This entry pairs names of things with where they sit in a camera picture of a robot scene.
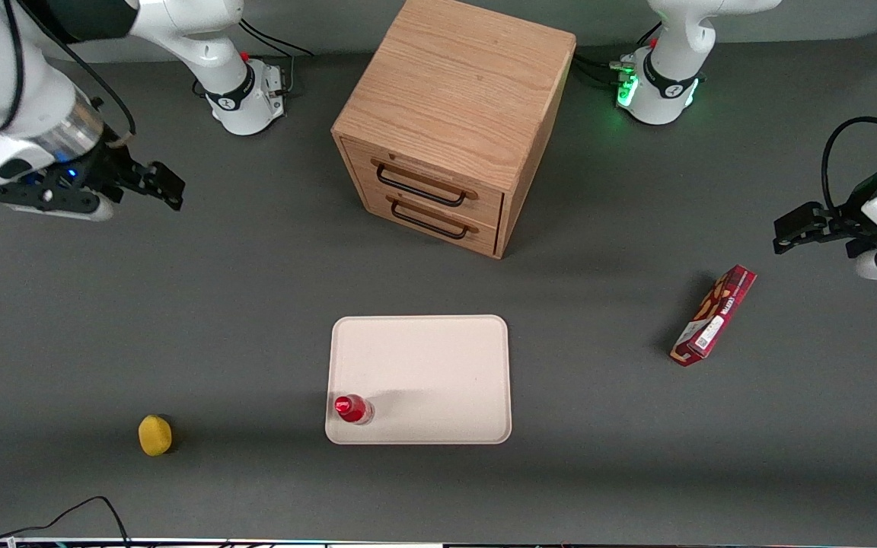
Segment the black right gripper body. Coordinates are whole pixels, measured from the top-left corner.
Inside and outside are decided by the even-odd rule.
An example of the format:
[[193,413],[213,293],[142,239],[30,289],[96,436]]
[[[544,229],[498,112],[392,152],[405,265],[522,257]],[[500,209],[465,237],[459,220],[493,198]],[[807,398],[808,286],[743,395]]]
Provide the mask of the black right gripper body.
[[101,143],[80,158],[34,171],[30,182],[64,198],[98,193],[120,201],[126,191],[142,194],[142,176],[143,166],[132,159],[129,147]]

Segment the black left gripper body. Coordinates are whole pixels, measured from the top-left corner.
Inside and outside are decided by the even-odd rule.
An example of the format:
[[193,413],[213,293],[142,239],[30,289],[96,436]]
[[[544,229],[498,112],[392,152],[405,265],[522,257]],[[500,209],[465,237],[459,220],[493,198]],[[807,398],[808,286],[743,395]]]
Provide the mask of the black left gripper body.
[[831,212],[826,241],[848,240],[846,253],[856,259],[865,252],[877,252],[877,223],[864,214],[862,207],[877,193],[877,171],[856,185],[850,196],[835,205],[831,183],[826,180],[826,208]]

